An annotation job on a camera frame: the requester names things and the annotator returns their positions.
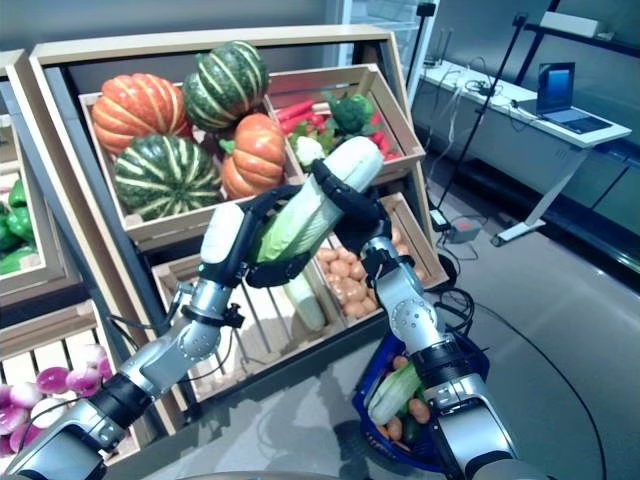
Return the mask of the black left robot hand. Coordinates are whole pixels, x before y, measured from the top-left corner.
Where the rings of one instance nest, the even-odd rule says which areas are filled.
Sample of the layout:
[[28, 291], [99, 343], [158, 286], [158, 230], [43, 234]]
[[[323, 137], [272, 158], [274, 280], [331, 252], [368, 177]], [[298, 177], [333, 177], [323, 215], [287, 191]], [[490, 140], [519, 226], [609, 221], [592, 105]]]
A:
[[279, 213], [301, 188], [277, 187], [243, 204], [232, 203], [214, 211], [200, 249], [199, 287], [217, 285], [233, 289], [242, 280], [254, 288], [281, 286], [297, 277], [311, 260], [309, 251], [281, 260], [256, 260], [254, 244], [266, 237], [269, 213]]

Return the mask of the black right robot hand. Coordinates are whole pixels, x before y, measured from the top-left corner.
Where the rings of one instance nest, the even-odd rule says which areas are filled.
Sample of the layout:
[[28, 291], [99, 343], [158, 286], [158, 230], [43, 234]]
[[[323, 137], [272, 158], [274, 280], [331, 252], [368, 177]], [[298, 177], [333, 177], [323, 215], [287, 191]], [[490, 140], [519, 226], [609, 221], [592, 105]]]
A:
[[325, 197], [338, 209], [335, 233], [344, 247], [359, 256], [372, 249], [394, 249], [390, 218], [373, 189], [358, 192], [321, 160], [312, 163], [311, 171]]

